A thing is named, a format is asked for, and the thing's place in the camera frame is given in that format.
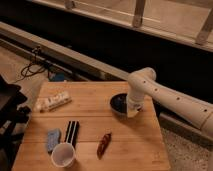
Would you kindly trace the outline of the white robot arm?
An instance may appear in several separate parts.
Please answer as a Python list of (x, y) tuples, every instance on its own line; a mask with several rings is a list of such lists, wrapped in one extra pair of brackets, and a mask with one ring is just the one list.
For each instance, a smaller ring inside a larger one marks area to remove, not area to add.
[(213, 104), (165, 87), (156, 82), (156, 72), (147, 67), (128, 75), (127, 116), (134, 117), (149, 95), (213, 139)]

